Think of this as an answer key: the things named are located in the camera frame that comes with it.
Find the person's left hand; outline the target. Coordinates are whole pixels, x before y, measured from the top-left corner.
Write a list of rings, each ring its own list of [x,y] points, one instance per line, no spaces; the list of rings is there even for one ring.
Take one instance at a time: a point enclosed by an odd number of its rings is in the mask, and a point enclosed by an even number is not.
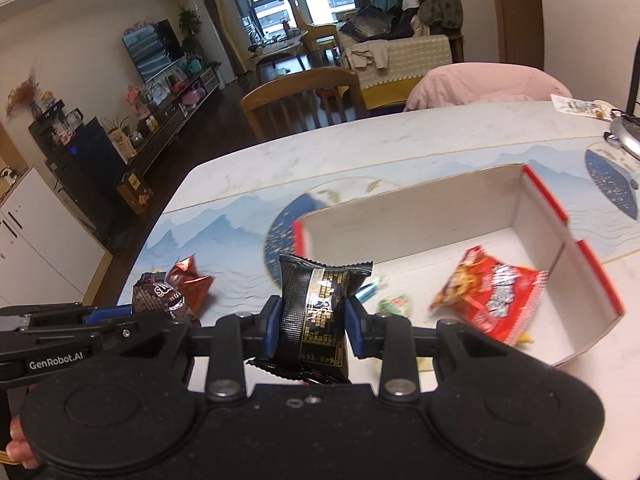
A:
[[[26,440],[21,424],[20,416],[15,415],[10,422],[10,442],[6,445],[6,454],[9,459],[20,463],[25,469],[37,469],[38,460],[35,458],[32,448]]]

